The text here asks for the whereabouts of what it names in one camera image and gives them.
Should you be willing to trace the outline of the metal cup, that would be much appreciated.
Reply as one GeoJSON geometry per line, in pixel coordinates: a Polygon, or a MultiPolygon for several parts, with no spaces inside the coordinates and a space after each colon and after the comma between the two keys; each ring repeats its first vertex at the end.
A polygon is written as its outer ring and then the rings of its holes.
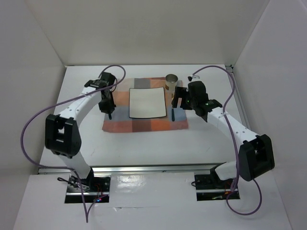
{"type": "Polygon", "coordinates": [[[175,74],[167,74],[165,77],[166,90],[173,92],[177,86],[178,77],[175,74]]]}

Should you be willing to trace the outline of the gold knife green handle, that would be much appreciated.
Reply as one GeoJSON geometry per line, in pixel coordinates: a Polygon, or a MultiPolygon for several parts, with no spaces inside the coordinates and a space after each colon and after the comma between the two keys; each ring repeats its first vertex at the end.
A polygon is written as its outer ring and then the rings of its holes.
{"type": "Polygon", "coordinates": [[[172,110],[171,110],[171,117],[172,117],[172,121],[175,121],[175,111],[174,111],[174,107],[173,107],[173,100],[175,97],[175,92],[171,93],[171,105],[172,105],[172,110]]]}

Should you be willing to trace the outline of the square white plate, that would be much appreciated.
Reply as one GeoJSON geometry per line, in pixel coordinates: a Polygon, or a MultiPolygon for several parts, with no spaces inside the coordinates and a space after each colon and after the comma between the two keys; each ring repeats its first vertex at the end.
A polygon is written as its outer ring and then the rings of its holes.
{"type": "Polygon", "coordinates": [[[129,91],[129,118],[152,119],[166,117],[164,87],[129,91]]]}

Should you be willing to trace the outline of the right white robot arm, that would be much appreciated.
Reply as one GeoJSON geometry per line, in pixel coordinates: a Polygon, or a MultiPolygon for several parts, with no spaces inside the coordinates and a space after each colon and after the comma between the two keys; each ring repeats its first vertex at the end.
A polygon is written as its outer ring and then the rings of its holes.
{"type": "Polygon", "coordinates": [[[230,138],[234,145],[236,159],[211,169],[211,186],[219,188],[226,180],[238,178],[249,182],[275,167],[271,138],[258,135],[234,119],[220,102],[209,98],[201,81],[191,82],[187,87],[175,87],[172,106],[193,110],[230,138]]]}

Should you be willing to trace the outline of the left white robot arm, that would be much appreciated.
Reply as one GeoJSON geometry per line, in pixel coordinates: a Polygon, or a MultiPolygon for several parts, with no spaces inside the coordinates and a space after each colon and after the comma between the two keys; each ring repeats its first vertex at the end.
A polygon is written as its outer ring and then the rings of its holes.
{"type": "Polygon", "coordinates": [[[89,80],[79,96],[57,115],[48,115],[45,123],[45,146],[59,156],[70,168],[77,185],[84,191],[94,187],[93,169],[81,154],[82,139],[79,126],[83,119],[98,106],[99,110],[112,118],[116,105],[111,86],[117,83],[114,75],[103,72],[96,80],[89,80]]]}

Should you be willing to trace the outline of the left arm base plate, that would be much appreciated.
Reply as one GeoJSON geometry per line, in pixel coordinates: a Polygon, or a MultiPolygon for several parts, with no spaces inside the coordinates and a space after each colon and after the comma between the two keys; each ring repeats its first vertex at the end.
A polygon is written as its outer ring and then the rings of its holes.
{"type": "MultiPolygon", "coordinates": [[[[68,180],[58,177],[58,181],[67,183],[67,190],[65,196],[65,204],[80,204],[83,202],[80,185],[77,178],[70,176],[68,180]]],[[[111,177],[95,177],[90,186],[82,185],[85,203],[109,202],[111,177]]]]}

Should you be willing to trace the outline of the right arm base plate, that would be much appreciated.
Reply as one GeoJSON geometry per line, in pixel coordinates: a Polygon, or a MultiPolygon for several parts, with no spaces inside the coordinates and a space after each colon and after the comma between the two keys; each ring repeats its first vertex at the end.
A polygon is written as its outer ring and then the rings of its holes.
{"type": "Polygon", "coordinates": [[[196,174],[191,185],[196,189],[197,201],[217,201],[226,200],[230,195],[230,199],[240,199],[238,190],[231,194],[231,183],[233,179],[221,181],[213,173],[196,174]]]}

